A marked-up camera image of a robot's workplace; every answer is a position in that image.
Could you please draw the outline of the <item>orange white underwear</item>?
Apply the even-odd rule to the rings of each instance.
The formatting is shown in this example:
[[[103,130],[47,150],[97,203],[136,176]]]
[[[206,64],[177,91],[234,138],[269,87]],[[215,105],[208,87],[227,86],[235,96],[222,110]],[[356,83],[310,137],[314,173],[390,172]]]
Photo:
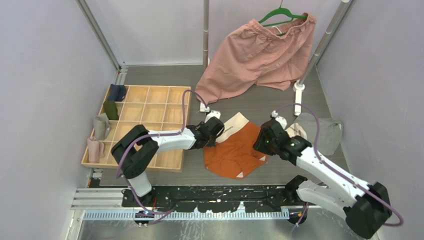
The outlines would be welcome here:
[[[224,131],[215,146],[205,147],[204,166],[221,177],[243,179],[262,166],[268,156],[253,148],[260,127],[238,112],[224,123]]]

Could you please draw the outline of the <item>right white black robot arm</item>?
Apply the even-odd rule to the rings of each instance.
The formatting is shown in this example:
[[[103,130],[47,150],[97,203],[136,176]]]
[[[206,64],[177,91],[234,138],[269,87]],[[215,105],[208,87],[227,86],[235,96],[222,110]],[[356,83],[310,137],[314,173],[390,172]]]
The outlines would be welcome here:
[[[305,138],[290,137],[284,130],[284,118],[272,117],[260,127],[253,148],[261,153],[279,156],[313,174],[324,185],[297,175],[286,185],[286,200],[293,205],[302,202],[318,205],[345,220],[358,236],[370,239],[392,216],[387,188],[370,184],[331,162]]]

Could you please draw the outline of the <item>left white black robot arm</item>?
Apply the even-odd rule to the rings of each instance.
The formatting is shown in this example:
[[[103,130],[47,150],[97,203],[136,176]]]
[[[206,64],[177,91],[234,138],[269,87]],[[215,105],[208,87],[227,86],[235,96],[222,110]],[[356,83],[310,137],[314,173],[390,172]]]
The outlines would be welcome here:
[[[134,190],[134,200],[140,206],[147,207],[154,199],[152,185],[146,174],[153,157],[173,150],[212,147],[224,129],[224,123],[216,116],[178,131],[148,130],[138,124],[111,147],[110,153],[118,164],[117,172],[123,174]]]

